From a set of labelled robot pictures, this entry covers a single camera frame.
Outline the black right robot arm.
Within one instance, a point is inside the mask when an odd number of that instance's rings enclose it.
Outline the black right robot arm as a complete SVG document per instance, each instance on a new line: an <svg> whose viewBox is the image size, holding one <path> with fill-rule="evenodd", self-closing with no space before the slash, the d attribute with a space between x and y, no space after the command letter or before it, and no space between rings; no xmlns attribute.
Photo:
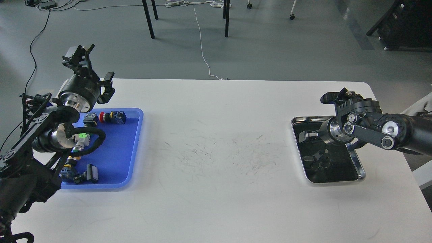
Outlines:
<svg viewBox="0 0 432 243"><path fill-rule="evenodd" d="M357 139L353 147L372 144L385 150L431 156L431 119L420 116L383 113L379 102L363 98L346 88L327 92L323 104L333 104L336 115L325 120L318 130L304 130L300 144L324 142L343 145Z"/></svg>

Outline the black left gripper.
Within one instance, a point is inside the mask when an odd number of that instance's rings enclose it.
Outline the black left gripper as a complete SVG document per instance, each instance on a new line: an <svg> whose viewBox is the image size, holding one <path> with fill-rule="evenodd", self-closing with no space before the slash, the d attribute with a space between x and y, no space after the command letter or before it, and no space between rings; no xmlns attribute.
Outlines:
<svg viewBox="0 0 432 243"><path fill-rule="evenodd" d="M90 112L96 101L98 104L108 103L115 93L112 86L114 71L108 72L103 80L100 80L97 75L92 77L94 71L89 54L94 47L94 44L70 47L62 57L63 66L72 69L74 75L61 89L58 98L65 106L75 107L78 112Z"/></svg>

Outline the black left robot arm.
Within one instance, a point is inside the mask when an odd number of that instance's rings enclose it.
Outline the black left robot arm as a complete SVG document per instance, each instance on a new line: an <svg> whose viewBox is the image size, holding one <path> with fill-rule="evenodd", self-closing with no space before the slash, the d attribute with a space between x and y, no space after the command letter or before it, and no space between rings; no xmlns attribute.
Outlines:
<svg viewBox="0 0 432 243"><path fill-rule="evenodd" d="M61 188L60 171L69 156L80 157L95 151L106 134L95 127L74 127L81 113L96 103L108 103L115 93L114 72L103 80L92 69L89 58L94 44L70 47L63 65L74 71L59 91L23 99L23 127L19 140L1 154L1 242L19 239L34 242L29 232L13 234L11 223L18 213L27 212L35 202L45 203Z"/></svg>

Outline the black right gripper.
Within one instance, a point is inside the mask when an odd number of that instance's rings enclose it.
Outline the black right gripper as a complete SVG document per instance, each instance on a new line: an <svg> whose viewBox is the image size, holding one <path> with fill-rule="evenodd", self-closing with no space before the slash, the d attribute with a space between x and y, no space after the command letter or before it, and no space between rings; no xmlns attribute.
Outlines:
<svg viewBox="0 0 432 243"><path fill-rule="evenodd" d="M346 144L353 141L354 137L341 131L337 119L326 120L318 132L305 130L298 134L299 143L313 143L320 139L326 144Z"/></svg>

